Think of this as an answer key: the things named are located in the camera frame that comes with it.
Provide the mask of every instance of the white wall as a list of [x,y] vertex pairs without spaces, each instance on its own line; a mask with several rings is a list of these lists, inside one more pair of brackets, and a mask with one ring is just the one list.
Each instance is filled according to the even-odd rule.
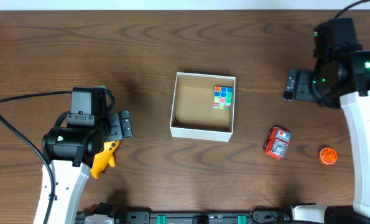
[[[356,0],[0,0],[0,10],[342,9]],[[355,9],[370,9],[370,2]]]

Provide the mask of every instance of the colorful cube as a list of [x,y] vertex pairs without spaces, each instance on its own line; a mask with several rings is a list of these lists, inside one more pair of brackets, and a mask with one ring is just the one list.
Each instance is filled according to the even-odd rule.
[[214,109],[229,110],[232,104],[233,89],[231,87],[216,86],[214,92]]

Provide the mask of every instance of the white box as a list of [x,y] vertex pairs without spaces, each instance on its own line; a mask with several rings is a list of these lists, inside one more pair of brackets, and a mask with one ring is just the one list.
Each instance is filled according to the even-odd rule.
[[[215,86],[233,88],[230,110],[213,109]],[[177,73],[172,100],[172,137],[228,142],[233,134],[236,78]]]

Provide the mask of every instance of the toy car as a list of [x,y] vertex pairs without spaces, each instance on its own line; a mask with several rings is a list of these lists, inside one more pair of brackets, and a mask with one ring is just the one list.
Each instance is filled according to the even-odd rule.
[[276,159],[283,159],[285,151],[289,146],[290,137],[291,134],[288,130],[273,127],[269,133],[269,139],[264,145],[265,154]]

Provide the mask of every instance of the green led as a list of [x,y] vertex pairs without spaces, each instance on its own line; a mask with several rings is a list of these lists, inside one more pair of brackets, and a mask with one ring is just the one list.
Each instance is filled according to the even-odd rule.
[[365,68],[370,68],[370,62],[365,62],[365,63],[364,63],[364,67],[365,67]]

